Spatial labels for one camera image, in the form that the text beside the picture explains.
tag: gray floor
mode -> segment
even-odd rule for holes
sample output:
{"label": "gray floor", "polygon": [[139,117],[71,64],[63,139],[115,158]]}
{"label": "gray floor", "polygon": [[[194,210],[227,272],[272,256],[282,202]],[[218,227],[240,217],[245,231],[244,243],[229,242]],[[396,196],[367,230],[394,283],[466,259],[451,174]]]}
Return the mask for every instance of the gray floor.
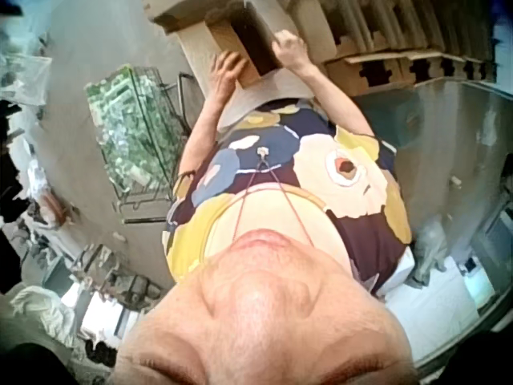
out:
{"label": "gray floor", "polygon": [[[72,252],[89,242],[109,245],[126,255],[134,271],[170,287],[162,225],[121,225],[111,206],[115,195],[103,170],[83,88],[125,63],[157,67],[164,82],[174,83],[179,71],[190,71],[180,45],[146,19],[140,0],[62,0],[52,11],[49,33],[47,55],[53,63],[46,113],[39,126],[27,120],[20,124],[53,189],[80,210],[79,222],[59,235]],[[28,156],[21,140],[12,152],[17,166],[26,170]],[[156,211],[162,216],[165,209]],[[114,232],[127,243],[114,239]]]}

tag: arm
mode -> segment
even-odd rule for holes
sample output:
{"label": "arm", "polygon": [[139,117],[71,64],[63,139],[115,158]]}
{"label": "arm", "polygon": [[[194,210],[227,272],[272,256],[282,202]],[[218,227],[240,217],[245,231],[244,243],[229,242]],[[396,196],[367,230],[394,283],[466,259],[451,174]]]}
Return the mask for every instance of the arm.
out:
{"label": "arm", "polygon": [[214,58],[210,69],[211,91],[185,144],[178,175],[196,171],[214,148],[217,124],[245,64],[246,59],[235,52],[223,52]]}
{"label": "arm", "polygon": [[310,61],[305,42],[287,30],[275,37],[274,54],[312,90],[330,120],[354,134],[374,136],[357,105]]}

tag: lanyard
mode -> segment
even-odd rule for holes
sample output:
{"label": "lanyard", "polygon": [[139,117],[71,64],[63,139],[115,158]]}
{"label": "lanyard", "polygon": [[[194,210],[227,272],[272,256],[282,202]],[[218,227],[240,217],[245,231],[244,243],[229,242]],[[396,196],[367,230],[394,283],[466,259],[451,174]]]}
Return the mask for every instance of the lanyard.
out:
{"label": "lanyard", "polygon": [[237,229],[239,228],[239,222],[240,222],[240,217],[242,216],[242,209],[244,208],[244,203],[246,201],[246,196],[248,195],[248,191],[249,191],[249,188],[251,187],[252,183],[253,183],[253,180],[255,179],[255,175],[257,173],[260,173],[260,171],[264,171],[265,168],[263,170],[262,167],[267,167],[267,171],[271,173],[271,175],[273,176],[274,180],[278,183],[278,185],[280,186],[280,190],[283,192],[283,195],[285,196],[285,199],[287,200],[287,202],[289,203],[289,206],[290,208],[292,209],[292,211],[294,212],[294,215],[296,216],[296,219],[297,221],[299,222],[301,228],[303,229],[303,232],[305,233],[306,237],[308,238],[308,241],[310,243],[311,246],[313,246],[313,242],[312,242],[312,238],[310,238],[310,235],[308,234],[308,232],[306,231],[306,228],[305,228],[305,225],[303,224],[303,221],[301,220],[301,218],[299,217],[299,214],[297,213],[296,209],[294,208],[292,202],[290,201],[290,198],[289,196],[287,195],[286,191],[283,189],[283,185],[281,184],[281,182],[278,180],[278,177],[276,176],[276,174],[274,173],[274,171],[271,169],[271,167],[269,166],[269,163],[268,161],[265,159],[266,156],[269,155],[269,149],[266,148],[266,147],[259,147],[256,149],[256,153],[260,156],[260,161],[258,162],[258,165],[256,167],[256,171],[251,175],[251,178],[249,179],[249,182],[248,182],[248,185],[246,186],[246,189],[244,191],[244,195],[242,196],[242,204],[240,205],[240,211],[239,211],[239,215],[237,217],[237,222],[235,224],[235,231],[233,232],[233,239],[232,239],[232,242],[235,241],[236,239],[236,235],[237,235]]}

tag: hand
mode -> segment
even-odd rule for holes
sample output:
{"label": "hand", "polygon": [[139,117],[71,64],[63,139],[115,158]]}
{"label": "hand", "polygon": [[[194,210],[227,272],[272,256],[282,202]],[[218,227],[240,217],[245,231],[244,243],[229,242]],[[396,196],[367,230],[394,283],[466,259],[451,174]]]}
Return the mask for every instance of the hand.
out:
{"label": "hand", "polygon": [[217,55],[210,67],[210,95],[223,106],[230,100],[235,91],[235,82],[248,61],[240,57],[238,52],[225,51]]}
{"label": "hand", "polygon": [[313,66],[302,38],[287,30],[277,32],[274,37],[276,40],[273,41],[273,51],[283,67],[300,75]]}

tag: eye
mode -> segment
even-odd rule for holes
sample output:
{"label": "eye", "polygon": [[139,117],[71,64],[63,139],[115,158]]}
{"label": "eye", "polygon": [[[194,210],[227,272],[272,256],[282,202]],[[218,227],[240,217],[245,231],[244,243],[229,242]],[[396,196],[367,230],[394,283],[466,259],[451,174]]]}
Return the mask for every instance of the eye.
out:
{"label": "eye", "polygon": [[343,363],[323,377],[319,385],[338,385],[357,379],[373,371],[380,371],[384,365],[379,357],[368,356]]}
{"label": "eye", "polygon": [[172,384],[197,385],[197,382],[192,379],[189,373],[190,370],[185,367],[174,366],[170,363],[166,363],[164,366],[161,366],[155,360],[151,359],[145,360],[141,364],[153,371],[156,371],[171,381]]}

